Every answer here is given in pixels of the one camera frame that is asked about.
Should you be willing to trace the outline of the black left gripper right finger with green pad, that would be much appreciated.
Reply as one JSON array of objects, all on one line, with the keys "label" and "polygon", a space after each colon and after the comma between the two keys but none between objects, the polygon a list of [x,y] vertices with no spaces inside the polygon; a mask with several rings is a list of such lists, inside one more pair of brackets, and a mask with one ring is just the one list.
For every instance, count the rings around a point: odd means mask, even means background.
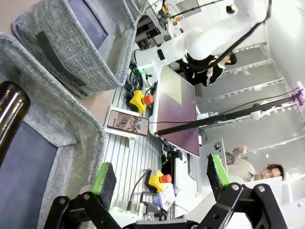
[{"label": "black left gripper right finger with green pad", "polygon": [[244,213],[254,229],[286,229],[287,225],[268,184],[253,188],[231,182],[218,155],[208,156],[207,176],[216,200],[200,229],[224,229],[234,213]]}]

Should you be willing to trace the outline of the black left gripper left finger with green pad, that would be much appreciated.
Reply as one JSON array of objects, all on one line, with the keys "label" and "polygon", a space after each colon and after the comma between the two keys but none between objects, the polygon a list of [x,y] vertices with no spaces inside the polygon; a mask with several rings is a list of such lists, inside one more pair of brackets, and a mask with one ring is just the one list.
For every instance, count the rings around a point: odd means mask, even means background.
[{"label": "black left gripper left finger with green pad", "polygon": [[101,165],[97,178],[88,191],[74,199],[58,196],[54,199],[45,222],[46,229],[79,229],[92,222],[98,229],[118,229],[120,226],[109,209],[116,185],[116,176],[110,162]]}]

